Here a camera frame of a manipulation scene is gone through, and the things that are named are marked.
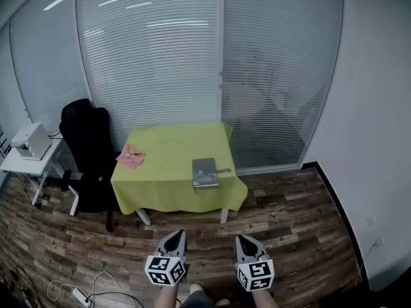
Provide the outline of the person's right forearm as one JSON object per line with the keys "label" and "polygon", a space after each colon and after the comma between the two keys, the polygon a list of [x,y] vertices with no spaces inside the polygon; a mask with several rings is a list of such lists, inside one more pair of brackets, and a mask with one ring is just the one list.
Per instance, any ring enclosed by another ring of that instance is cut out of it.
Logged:
{"label": "person's right forearm", "polygon": [[256,308],[279,308],[273,296],[266,289],[260,289],[252,292]]}

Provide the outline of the pink cloth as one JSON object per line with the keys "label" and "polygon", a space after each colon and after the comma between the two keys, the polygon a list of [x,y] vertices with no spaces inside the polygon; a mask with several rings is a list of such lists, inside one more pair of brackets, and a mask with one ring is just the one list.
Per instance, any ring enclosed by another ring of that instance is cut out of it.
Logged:
{"label": "pink cloth", "polygon": [[143,152],[137,148],[134,148],[133,145],[125,144],[125,146],[123,147],[123,150],[118,155],[116,160],[118,163],[124,166],[127,166],[130,169],[136,169],[143,164],[146,154],[144,157],[127,157],[125,153],[132,153],[132,152],[137,152],[137,151]]}

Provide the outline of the window blind with knobs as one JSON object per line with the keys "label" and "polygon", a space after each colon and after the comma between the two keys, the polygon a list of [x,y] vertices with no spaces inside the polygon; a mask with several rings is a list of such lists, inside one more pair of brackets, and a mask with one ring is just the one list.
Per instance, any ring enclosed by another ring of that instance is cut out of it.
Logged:
{"label": "window blind with knobs", "polygon": [[335,70],[344,0],[225,0],[222,120],[239,173],[298,166]]}

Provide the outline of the white desk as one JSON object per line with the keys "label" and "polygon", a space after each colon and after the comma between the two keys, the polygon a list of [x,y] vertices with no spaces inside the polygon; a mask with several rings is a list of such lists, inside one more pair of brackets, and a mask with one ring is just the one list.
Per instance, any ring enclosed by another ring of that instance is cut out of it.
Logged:
{"label": "white desk", "polygon": [[52,138],[51,141],[52,145],[41,160],[26,160],[19,155],[16,148],[12,148],[0,165],[1,171],[29,175],[30,183],[37,190],[31,199],[31,204],[34,206],[41,204],[41,194],[43,193],[44,184],[50,170],[54,170],[61,180],[63,180],[64,175],[69,174],[68,171],[64,171],[57,160],[62,151],[60,145],[63,139]]}

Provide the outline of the person's left forearm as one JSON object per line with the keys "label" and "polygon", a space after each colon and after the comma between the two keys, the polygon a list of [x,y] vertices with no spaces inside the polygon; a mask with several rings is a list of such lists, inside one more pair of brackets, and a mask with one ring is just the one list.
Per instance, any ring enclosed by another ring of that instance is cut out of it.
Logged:
{"label": "person's left forearm", "polygon": [[178,289],[178,285],[162,287],[155,308],[176,308]]}

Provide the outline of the black office chair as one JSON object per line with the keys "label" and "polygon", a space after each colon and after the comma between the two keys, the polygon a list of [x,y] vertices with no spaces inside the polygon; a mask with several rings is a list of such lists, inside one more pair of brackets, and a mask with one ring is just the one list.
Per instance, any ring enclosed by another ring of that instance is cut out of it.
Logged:
{"label": "black office chair", "polygon": [[119,153],[110,136],[109,113],[79,99],[62,110],[59,130],[82,174],[78,185],[77,209],[84,213],[107,212],[105,228],[113,231],[112,214],[118,208],[110,179]]}

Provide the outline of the person's grey jeans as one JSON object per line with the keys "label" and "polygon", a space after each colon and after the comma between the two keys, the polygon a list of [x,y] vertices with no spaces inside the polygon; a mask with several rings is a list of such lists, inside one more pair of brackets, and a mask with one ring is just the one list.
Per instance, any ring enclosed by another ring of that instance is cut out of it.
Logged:
{"label": "person's grey jeans", "polygon": [[179,308],[207,308],[213,307],[214,301],[204,291],[195,291],[190,294]]}

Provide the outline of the black baseboard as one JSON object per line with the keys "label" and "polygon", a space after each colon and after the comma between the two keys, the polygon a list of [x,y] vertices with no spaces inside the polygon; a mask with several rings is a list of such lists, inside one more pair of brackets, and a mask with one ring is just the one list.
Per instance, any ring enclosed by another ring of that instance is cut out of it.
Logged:
{"label": "black baseboard", "polygon": [[347,232],[348,232],[348,234],[349,234],[349,237],[350,237],[352,246],[353,246],[353,248],[354,248],[354,252],[355,252],[357,261],[358,261],[358,263],[361,265],[361,266],[360,266],[360,269],[359,269],[359,273],[360,273],[361,278],[362,278],[363,287],[364,287],[364,289],[365,289],[366,291],[370,291],[369,280],[368,280],[367,272],[365,271],[364,266],[363,266],[363,263],[364,263],[364,259],[363,259],[363,258],[364,258],[364,256],[363,256],[362,253],[361,253],[361,250],[360,250],[358,241],[357,241],[356,236],[355,236],[355,234],[354,234],[353,228],[352,228],[352,226],[351,226],[351,224],[350,224],[350,222],[349,222],[349,219],[348,219],[348,217],[347,217],[347,214],[345,213],[345,210],[344,210],[344,208],[343,208],[343,206],[342,206],[342,204],[341,204],[341,202],[340,202],[340,200],[339,200],[339,198],[338,198],[338,196],[337,196],[337,194],[336,194],[333,186],[331,185],[330,181],[328,180],[325,172],[322,170],[320,164],[319,164],[317,161],[315,161],[315,162],[307,162],[307,163],[304,163],[304,164],[302,165],[302,167],[301,167],[301,169],[311,169],[311,168],[314,168],[314,169],[317,170],[317,173],[319,174],[321,180],[324,182],[324,185],[326,186],[329,194],[331,195],[331,197],[332,197],[332,199],[333,199],[333,201],[334,201],[334,203],[335,203],[335,205],[336,205],[336,207],[337,207],[337,209],[338,209],[338,212],[340,213],[340,216],[342,217],[342,220],[343,220],[343,222],[344,222],[345,228],[346,228],[346,230],[347,230]]}

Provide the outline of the narrow window blind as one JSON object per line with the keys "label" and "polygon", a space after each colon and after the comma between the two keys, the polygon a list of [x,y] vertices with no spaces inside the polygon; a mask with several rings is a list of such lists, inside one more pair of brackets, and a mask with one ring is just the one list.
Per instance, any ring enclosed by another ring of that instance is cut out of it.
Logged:
{"label": "narrow window blind", "polygon": [[62,109],[88,96],[73,0],[27,0],[10,18],[10,47],[31,120],[57,133]]}

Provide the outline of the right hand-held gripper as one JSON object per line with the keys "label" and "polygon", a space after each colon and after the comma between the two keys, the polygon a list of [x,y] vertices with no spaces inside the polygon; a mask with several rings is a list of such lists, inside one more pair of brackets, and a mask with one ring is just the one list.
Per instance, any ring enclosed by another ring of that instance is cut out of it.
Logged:
{"label": "right hand-held gripper", "polygon": [[237,279],[247,292],[269,289],[274,280],[274,263],[264,246],[248,235],[237,235]]}

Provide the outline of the dark blue notebook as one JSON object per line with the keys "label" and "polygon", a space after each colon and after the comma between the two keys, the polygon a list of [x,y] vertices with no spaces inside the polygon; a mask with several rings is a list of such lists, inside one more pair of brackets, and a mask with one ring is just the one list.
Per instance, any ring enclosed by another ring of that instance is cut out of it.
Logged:
{"label": "dark blue notebook", "polygon": [[214,158],[193,159],[192,179],[194,191],[197,193],[197,189],[218,186],[218,175],[230,172],[230,168],[217,169]]}

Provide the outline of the green tablecloth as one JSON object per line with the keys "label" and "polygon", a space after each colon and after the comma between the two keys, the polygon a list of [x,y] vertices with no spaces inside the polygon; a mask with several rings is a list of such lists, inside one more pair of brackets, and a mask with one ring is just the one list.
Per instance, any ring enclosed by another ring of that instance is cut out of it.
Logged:
{"label": "green tablecloth", "polygon": [[[223,122],[133,128],[127,144],[145,156],[136,169],[117,164],[113,172],[111,184],[121,212],[239,210],[248,189],[236,175],[230,134]],[[221,170],[218,185],[193,187],[192,161],[200,158],[215,160]]]}

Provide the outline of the white desktop appliance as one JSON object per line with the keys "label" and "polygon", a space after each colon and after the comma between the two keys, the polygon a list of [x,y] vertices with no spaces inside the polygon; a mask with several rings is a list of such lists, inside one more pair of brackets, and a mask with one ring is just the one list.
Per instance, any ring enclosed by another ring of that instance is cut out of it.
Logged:
{"label": "white desktop appliance", "polygon": [[22,127],[11,141],[12,148],[26,160],[42,160],[52,145],[42,123],[32,123]]}

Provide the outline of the wide window blind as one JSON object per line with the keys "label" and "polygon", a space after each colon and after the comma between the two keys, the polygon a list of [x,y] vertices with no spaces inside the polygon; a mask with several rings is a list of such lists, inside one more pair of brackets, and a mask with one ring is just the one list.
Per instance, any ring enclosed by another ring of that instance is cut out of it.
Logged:
{"label": "wide window blind", "polygon": [[76,0],[93,100],[121,149],[135,127],[217,119],[220,0]]}

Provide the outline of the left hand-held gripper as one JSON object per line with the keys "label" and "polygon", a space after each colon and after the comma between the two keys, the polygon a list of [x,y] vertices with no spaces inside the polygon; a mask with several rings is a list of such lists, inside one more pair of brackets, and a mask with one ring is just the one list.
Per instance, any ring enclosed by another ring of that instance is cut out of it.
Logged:
{"label": "left hand-held gripper", "polygon": [[153,285],[176,286],[186,276],[187,238],[177,230],[160,240],[156,252],[149,255],[144,271]]}

